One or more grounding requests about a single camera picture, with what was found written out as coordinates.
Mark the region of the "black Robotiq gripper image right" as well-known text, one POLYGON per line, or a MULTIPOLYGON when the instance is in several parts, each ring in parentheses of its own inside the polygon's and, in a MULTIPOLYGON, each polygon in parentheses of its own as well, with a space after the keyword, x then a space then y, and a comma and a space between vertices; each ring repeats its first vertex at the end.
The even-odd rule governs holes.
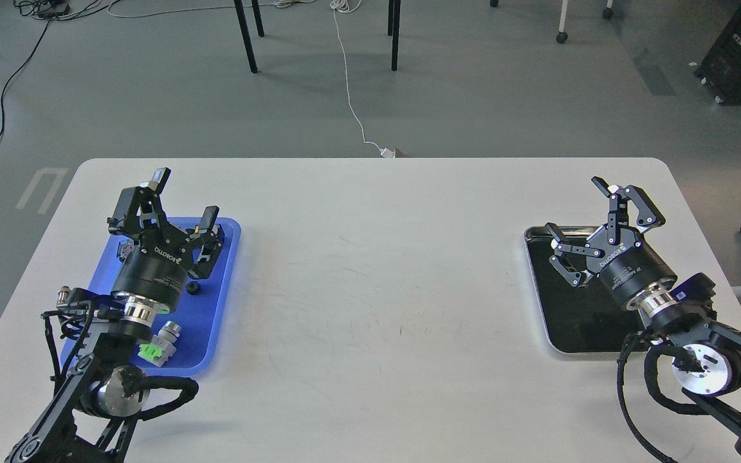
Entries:
POLYGON ((664 226, 666 219, 642 188, 610 185, 599 176, 591 181, 608 198, 607 223, 589 237, 590 247, 573 245, 555 223, 546 223, 553 237, 549 262, 571 287, 585 287, 597 275, 615 303, 632 310, 629 301, 651 284, 670 289, 677 281, 676 273, 643 237, 651 228, 664 226), (630 222, 629 203, 636 208, 635 222, 630 222), (568 255, 584 256, 587 269, 576 269, 568 255))

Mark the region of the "black Robotiq gripper image left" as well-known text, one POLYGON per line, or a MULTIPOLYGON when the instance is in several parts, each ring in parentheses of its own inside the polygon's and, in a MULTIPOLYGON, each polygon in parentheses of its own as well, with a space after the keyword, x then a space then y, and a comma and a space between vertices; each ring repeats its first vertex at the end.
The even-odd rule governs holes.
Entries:
POLYGON ((191 230, 167 220, 161 193, 171 170, 162 167, 152 179, 124 188, 108 219, 109 233, 123 235, 135 243, 111 288, 120 301, 131 297, 148 301, 154 313, 173 313, 192 280, 211 276, 223 252, 224 230, 217 224, 219 208, 208 206, 191 230))

